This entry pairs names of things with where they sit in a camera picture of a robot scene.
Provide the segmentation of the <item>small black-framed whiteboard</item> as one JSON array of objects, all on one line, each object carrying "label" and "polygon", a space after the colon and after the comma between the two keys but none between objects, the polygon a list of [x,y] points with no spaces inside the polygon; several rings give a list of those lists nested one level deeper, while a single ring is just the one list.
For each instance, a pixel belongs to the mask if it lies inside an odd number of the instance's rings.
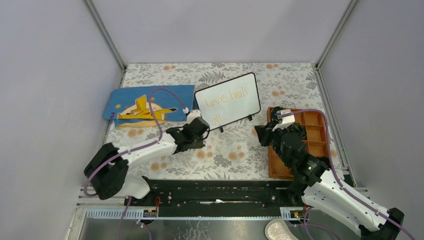
[{"label": "small black-framed whiteboard", "polygon": [[259,89],[253,72],[197,90],[194,99],[210,130],[239,120],[252,120],[261,111]]}]

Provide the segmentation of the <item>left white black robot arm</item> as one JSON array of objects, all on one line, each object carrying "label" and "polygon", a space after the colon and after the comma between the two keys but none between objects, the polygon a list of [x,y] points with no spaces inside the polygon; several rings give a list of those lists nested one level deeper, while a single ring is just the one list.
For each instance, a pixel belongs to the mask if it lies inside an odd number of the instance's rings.
[{"label": "left white black robot arm", "polygon": [[208,123],[196,117],[182,127],[160,130],[156,139],[129,146],[118,147],[111,142],[102,145],[83,170],[94,189],[92,196],[100,200],[129,196],[144,206],[152,204],[154,190],[143,177],[130,176],[130,170],[161,157],[203,148],[209,130]]}]

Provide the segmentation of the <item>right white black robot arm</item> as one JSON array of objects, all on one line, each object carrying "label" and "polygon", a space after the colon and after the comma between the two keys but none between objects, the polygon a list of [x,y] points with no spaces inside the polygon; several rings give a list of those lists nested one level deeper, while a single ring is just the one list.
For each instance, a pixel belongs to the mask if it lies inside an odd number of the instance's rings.
[{"label": "right white black robot arm", "polygon": [[271,147],[294,176],[287,191],[293,206],[302,203],[344,224],[362,240],[394,240],[401,231],[404,213],[383,207],[359,193],[333,173],[326,157],[316,157],[294,132],[273,130],[274,125],[254,127],[263,147]]}]

